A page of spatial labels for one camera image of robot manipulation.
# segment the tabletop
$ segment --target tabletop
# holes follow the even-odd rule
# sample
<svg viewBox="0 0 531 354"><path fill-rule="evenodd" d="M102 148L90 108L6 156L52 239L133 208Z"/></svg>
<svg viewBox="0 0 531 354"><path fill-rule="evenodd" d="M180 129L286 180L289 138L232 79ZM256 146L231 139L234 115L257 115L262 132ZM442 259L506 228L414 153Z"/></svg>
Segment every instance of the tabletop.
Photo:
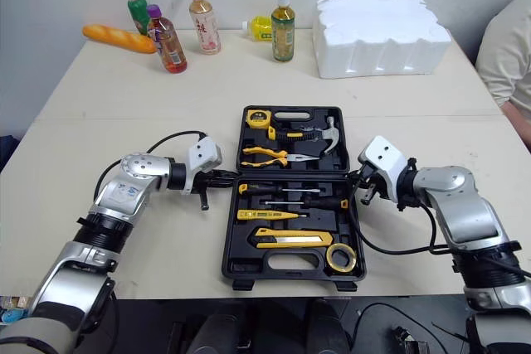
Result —
<svg viewBox="0 0 531 354"><path fill-rule="evenodd" d="M269 43L222 32L223 50L198 53L194 32L179 32L189 67L165 72L156 55L87 42L0 175L0 294L31 295L86 216L101 171L127 153L185 129L209 133L223 164L234 170L241 113L249 104L337 105L343 111L351 168L381 134L418 165L468 167L491 201L517 252L531 268L531 157L459 47L452 43L433 75L321 80L309 31L296 32L295 58L273 62ZM177 138L156 154L183 160L193 138ZM221 273L230 190L197 196L153 194L122 252L120 298L329 296L333 284L257 281L234 292ZM425 245L429 221L375 199L359 209L370 239L388 249ZM449 256L388 256L366 248L360 295L460 293Z"/></svg>

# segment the black tool case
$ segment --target black tool case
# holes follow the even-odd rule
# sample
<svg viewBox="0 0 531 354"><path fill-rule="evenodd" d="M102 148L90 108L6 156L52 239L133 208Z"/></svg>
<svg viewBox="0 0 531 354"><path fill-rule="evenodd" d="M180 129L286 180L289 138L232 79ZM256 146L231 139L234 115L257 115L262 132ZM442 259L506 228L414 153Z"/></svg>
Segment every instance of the black tool case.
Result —
<svg viewBox="0 0 531 354"><path fill-rule="evenodd" d="M267 129L251 129L246 122L247 111L262 109L271 112L270 124L276 129L319 128L327 129L327 118L334 117L334 126L339 130L339 143L324 155L329 146L329 140L294 141L282 143L268 139ZM244 167L242 162L264 162L271 159L264 154L243 154L243 148L260 146L273 150L285 150L287 153L298 153L321 158L307 162L289 162L286 167L273 164L265 167ZM351 187L346 175L349 171L348 152L345 143L343 118L341 109L337 107L283 107L252 105L243 111L241 134L236 159L236 169L241 176L235 182L232 191L231 210L227 226L225 252L223 254L222 272L233 279L235 290L252 290L257 279L313 279L331 281L336 284L338 291L356 291L356 282L366 274L365 259L362 242L351 226L346 210L331 211L318 208L303 208L300 205L265 206L263 201L301 201L303 196L337 196L348 198ZM283 188L318 188L320 193L281 192L254 196L240 194L241 184L262 183L275 184ZM248 220L240 221L236 218L240 209L275 210L303 213L307 217L286 220ZM334 243L349 245L356 253L357 260L354 269L342 274L332 270L326 261L326 247L316 248L284 248L258 249L251 241L255 231L265 227L273 230L326 230L334 238ZM300 255L309 259L315 265L314 269L279 269L270 266L270 259L274 255ZM336 259L336 263L345 262L346 257Z"/></svg>

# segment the baguette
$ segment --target baguette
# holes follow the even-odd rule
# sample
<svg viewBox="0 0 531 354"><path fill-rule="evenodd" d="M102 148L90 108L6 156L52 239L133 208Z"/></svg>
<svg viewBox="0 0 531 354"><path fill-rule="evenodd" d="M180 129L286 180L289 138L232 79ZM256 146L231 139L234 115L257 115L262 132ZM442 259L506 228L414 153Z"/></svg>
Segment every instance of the baguette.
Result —
<svg viewBox="0 0 531 354"><path fill-rule="evenodd" d="M118 28L106 27L105 25L85 25L83 27L83 35L95 41L121 46L140 53L154 53L157 51L155 44L149 37Z"/></svg>

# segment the person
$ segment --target person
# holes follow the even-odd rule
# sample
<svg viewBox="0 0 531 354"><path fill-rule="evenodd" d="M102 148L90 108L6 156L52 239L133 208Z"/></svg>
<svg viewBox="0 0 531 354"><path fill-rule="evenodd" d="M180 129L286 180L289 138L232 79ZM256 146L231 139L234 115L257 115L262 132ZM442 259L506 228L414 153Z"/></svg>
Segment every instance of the person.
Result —
<svg viewBox="0 0 531 354"><path fill-rule="evenodd" d="M475 66L531 150L531 0L513 0L492 19Z"/></svg>

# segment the screwdriver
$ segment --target screwdriver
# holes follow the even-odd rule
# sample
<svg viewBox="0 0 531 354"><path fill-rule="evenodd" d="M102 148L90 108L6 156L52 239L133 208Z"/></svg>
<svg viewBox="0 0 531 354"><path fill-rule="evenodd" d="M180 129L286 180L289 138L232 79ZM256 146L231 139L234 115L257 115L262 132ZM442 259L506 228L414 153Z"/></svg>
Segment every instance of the screwdriver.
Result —
<svg viewBox="0 0 531 354"><path fill-rule="evenodd" d="M301 205L303 208L316 207L328 211L348 209L348 199L338 199L335 196L322 196L320 198L304 198L300 202L265 201L264 205Z"/></svg>
<svg viewBox="0 0 531 354"><path fill-rule="evenodd" d="M307 217L299 213L289 213L287 211L260 211L254 209L240 209L236 218L238 220L284 220L295 219L297 217Z"/></svg>
<svg viewBox="0 0 531 354"><path fill-rule="evenodd" d="M240 184L238 191L241 195L279 194L281 192L321 192L318 188L282 188L269 184Z"/></svg>

